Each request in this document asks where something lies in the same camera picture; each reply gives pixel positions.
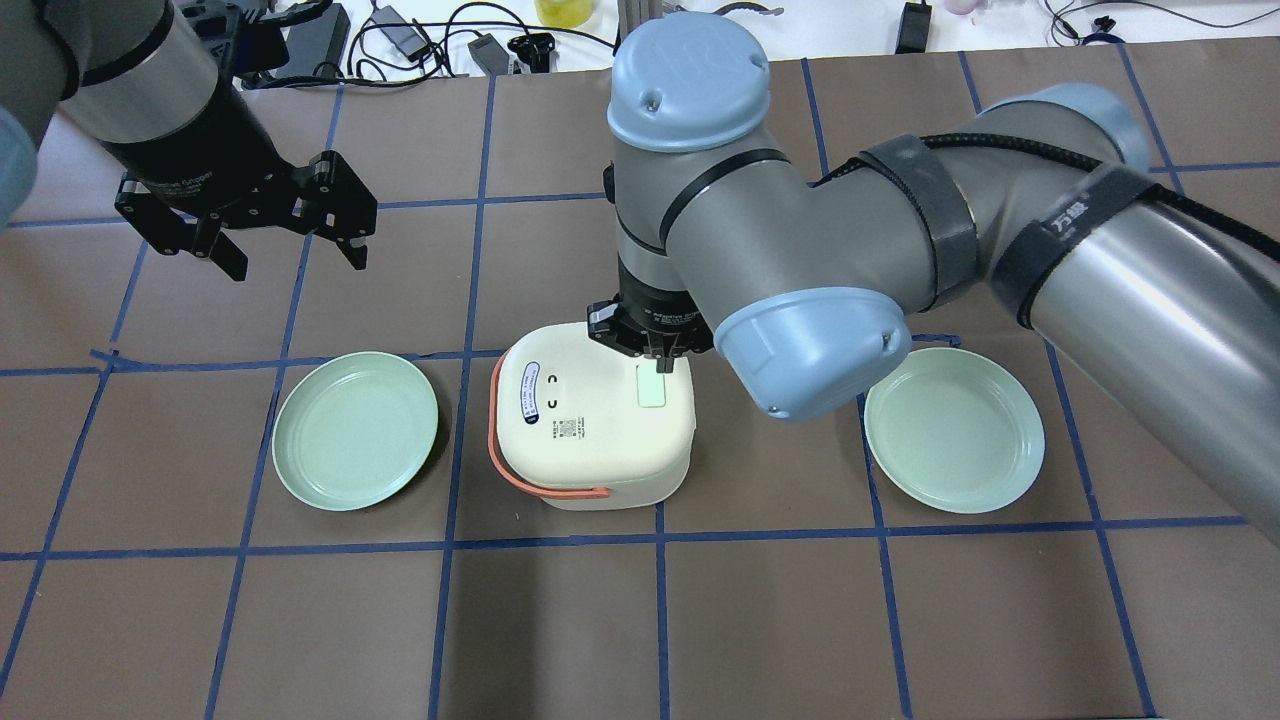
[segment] plate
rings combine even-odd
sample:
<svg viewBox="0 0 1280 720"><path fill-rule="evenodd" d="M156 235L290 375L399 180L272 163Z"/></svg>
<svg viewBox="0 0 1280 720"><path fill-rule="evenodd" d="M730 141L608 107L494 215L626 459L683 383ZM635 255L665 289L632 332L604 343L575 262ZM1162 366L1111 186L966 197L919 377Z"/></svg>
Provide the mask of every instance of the plate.
<svg viewBox="0 0 1280 720"><path fill-rule="evenodd" d="M271 432L271 461L302 502L358 510L408 483L438 425L435 391L421 370L396 355L355 352L293 388Z"/></svg>
<svg viewBox="0 0 1280 720"><path fill-rule="evenodd" d="M1027 389L965 350L909 354L867 393L865 418L884 474L938 510L1000 510L1032 487L1044 460L1044 425Z"/></svg>

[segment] sticker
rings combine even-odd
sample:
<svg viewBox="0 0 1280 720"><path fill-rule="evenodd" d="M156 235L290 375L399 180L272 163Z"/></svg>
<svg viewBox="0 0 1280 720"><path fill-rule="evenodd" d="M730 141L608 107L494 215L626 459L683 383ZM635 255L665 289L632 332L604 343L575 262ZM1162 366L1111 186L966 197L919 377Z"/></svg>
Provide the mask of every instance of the sticker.
<svg viewBox="0 0 1280 720"><path fill-rule="evenodd" d="M586 437L586 418L552 420L552 439L582 439Z"/></svg>
<svg viewBox="0 0 1280 720"><path fill-rule="evenodd" d="M525 365L525 377L520 380L520 414L532 425L538 421L538 363Z"/></svg>

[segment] qr code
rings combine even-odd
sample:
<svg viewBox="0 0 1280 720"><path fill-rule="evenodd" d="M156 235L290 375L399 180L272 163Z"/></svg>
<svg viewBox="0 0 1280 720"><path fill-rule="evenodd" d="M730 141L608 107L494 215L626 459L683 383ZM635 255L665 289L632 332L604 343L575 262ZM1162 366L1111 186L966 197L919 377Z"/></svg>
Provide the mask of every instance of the qr code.
<svg viewBox="0 0 1280 720"><path fill-rule="evenodd" d="M577 420L554 420L552 423L552 437L577 437Z"/></svg>

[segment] plate rim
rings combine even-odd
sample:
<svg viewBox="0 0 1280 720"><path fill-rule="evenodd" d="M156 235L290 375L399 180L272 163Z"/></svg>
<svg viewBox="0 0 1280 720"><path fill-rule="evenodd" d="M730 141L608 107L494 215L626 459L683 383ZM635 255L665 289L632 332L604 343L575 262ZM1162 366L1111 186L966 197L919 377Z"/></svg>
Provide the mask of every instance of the plate rim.
<svg viewBox="0 0 1280 720"><path fill-rule="evenodd" d="M302 497L301 495L298 495L298 492L293 488L293 482L298 482L298 483L306 484L307 487L311 487L311 488L314 488L315 486L311 482L306 480L305 478L297 478L297 479L294 479L294 480L291 482L289 478L293 477L294 474L293 473L285 473L284 469L282 468L280 457L279 457L279 454L276 451L276 436L280 432L280 428L283 428L287 424L289 424L288 423L288 414L287 414L287 411L289 409L289 401L292 401L294 398L294 396L297 395L297 392L303 386L306 386L307 380L311 380L316 374L319 374L325 368L330 368L333 365L351 364L351 363L358 361L358 360L361 360L364 357L392 357L392 359L399 361L399 364L407 365L408 368L411 368L413 370L413 374L416 377L421 378L421 387L425 388L426 397L430 400L431 406L435 410L435 413L431 415L431 433L430 433L431 434L431 439L430 439L429 443L426 443L425 450L421 454L422 455L422 460L420 462L416 462L416 466L415 466L413 471L408 473L404 478L396 478L393 482L385 483L384 486L379 486L379 491L369 496L372 500L366 501L366 500L362 498L357 503L353 503L353 505L352 503L333 503L333 505L328 505L328 506L326 505L317 505L317 503L312 502L311 500L308 500L308 498ZM416 365L413 365L412 363L410 363L404 357L401 357L399 355L394 355L394 354L390 354L390 352L383 352L383 351L379 351L379 350L361 350L361 351L357 351L357 352L348 352L346 355L339 355L338 357L334 357L332 360L328 360L328 361L321 363L320 365L315 366L301 380L298 380L298 384L296 384L293 387L293 389L289 391L289 395L285 396L284 402L280 404L280 410L275 414L275 421L274 421L273 428L271 428L271 465L275 468L275 475L280 479L280 484L284 486L284 489L288 491L289 495L292 495L294 498L297 498L298 501L303 502L305 505L307 505L310 507L315 507L317 510L329 510L329 511L334 511L334 512L346 512L346 511L351 511L351 510L361 510L361 509L365 509L365 507L370 507L372 505L378 505L379 502L381 502L381 501L387 500L388 497L396 495L397 492L399 492L401 489L403 489L404 486L407 486L411 479L413 479L413 477L421 469L422 464L426 462L426 459L430 457L431 451L435 448L435 442L438 439L436 436L439 434L439 430L440 430L440 402L439 402L439 397L438 397L438 395L435 392L435 386L431 384L431 380L430 380L430 378L426 377L426 373L424 373L421 369L419 369ZM332 496L323 495L323 493L321 493L321 496L323 497L332 497Z"/></svg>
<svg viewBox="0 0 1280 720"><path fill-rule="evenodd" d="M899 368L895 368L892 373L890 373L887 377L884 377L883 379L881 379L878 383L876 383L874 386L872 386L870 389L867 391L867 409L865 409L865 411L863 414L863 416L864 416L864 430L867 432L867 446L868 446L868 450L870 450L872 456L876 459L876 464L879 465L881 470L883 470L883 473L884 473L884 477L887 477L890 479L890 482L892 482L895 486L897 486L899 489L901 489L902 492L905 492L906 495L909 495L911 498L916 500L918 502L922 502L922 503L924 503L924 505L927 505L929 507L933 507L936 510L942 510L942 511L946 511L946 512L955 512L955 514L959 514L959 515L979 515L979 514L983 514L983 512L995 512L996 510L1001 510L1004 507L1007 507L1007 506L1012 505L1019 498L1021 498L1024 495L1027 495L1027 491L1029 491L1030 487L1033 484L1036 484L1036 479L1039 477L1039 471L1041 471L1041 469L1043 468L1043 464L1044 464L1044 451L1046 451L1046 446L1047 446L1047 438L1044 437L1044 420L1041 416L1039 407L1036 405L1036 400L1030 396L1030 392L1027 391L1027 387L1023 386L1021 380L1019 380L1004 365L1001 365L1000 363L996 363L991 357L987 357L987 356L980 355L978 352L973 352L970 350L964 350L961 347L922 347L919 350L913 350L911 352L909 352L908 357L910 357L911 355L915 355L918 352L919 354L946 352L948 356L956 356L956 357L961 357L963 356L963 357L966 359L966 361L972 361L972 359L977 359L979 361L979 364L983 368L987 369L988 373L993 373L996 377L1005 377L1009 380L1011 380L1011 383L1012 383L1011 387L1016 388L1020 392L1018 392L1016 395L1010 395L1007 391L1002 391L1002 397L1006 401L1009 401L1011 398L1014 402L1023 402L1023 401L1025 401L1027 404L1029 404L1029 406L1030 406L1030 409L1033 411L1032 413L1032 418L1034 418L1034 420L1036 420L1036 427L1034 428L1028 428L1028 430L1032 430L1029 434L1032 437L1038 438L1038 441L1034 442L1034 445L1036 445L1036 451L1034 451L1036 459L1034 459L1033 462L1029 462L1029 465L1034 468L1034 471L1029 471L1028 473L1029 478L1027 479L1025 484L1021 480L1018 480L1016 483L1014 483L1014 482L1009 482L1007 483L1007 486L1010 488L1018 488L1016 495L1012 495L1010 492L1010 495L1012 495L1012 497L1010 497L1009 500L1004 500L1006 496L1001 495L1000 496L1001 502L998 505L992 506L993 505L992 502L987 502L987 503L983 503L978 509L974 509L973 506L959 505L955 501L946 498L945 496L943 497L929 496L929 495L927 495L920 488L920 483L919 482L911 482L909 479L900 479L899 477L895 477L895 475L900 475L901 473L892 471L891 468L887 466L886 462L881 459L882 452L877 450L877 433L878 433L878 430L876 430L874 428L878 424L876 423L876 420L873 418L872 407L874 405L878 405L878 404L873 405L873 398L876 396L883 397L886 392L891 392L891 391L886 389L887 387L895 387L896 388L900 384L900 380L902 378L899 377L899 373L901 372L902 365L906 364L906 360L904 360L902 365L899 365ZM1019 457L1029 457L1029 455L1024 454L1024 452L1019 452Z"/></svg>

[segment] white background surface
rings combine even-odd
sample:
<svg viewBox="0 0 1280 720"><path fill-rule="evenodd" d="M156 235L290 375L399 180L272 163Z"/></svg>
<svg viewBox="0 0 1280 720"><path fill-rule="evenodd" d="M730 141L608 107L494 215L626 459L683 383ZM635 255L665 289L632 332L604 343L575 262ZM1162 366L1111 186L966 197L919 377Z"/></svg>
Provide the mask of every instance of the white background surface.
<svg viewBox="0 0 1280 720"><path fill-rule="evenodd" d="M371 12L367 0L340 0L351 17L352 32ZM710 12L728 0L682 0L691 10ZM838 55L886 55L893 51L904 0L760 0L762 5L781 6L781 15L759 15L748 10L735 10L728 17L760 41L771 60L796 58L826 58ZM1087 4L1078 1L1075 5ZM1169 9L1216 23L1233 23L1252 18L1280 6L1277 0L1152 0ZM591 18L577 29L613 41L617 29L617 1L593 0ZM1068 0L1050 0L1055 8ZM384 0L406 19L443 22L461 5L452 0ZM502 3L520 14L529 24L538 24L532 0L507 0ZM986 8L970 15L959 17L946 12L942 0L933 0L933 24L929 33L931 51L991 50L1001 47L1043 47L1052 45L1048 38L1050 14L1043 0L986 0ZM1071 14L1068 20L1085 35L1092 18L1111 15L1116 20L1112 33L1129 42L1157 42L1167 40L1193 40L1207 37L1280 36L1280 13L1234 29L1212 29L1175 18L1151 8L1105 5ZM470 8L460 20L509 19L492 8ZM520 35L512 28L479 28L492 32L506 44ZM439 38L439 29L433 32ZM376 31L367 33L371 54L399 60L394 49ZM454 72L479 73L471 63L466 42L471 36L458 36L451 44ZM553 70L599 69L612 65L609 49L589 40L567 35L557 36L557 55Z"/></svg>

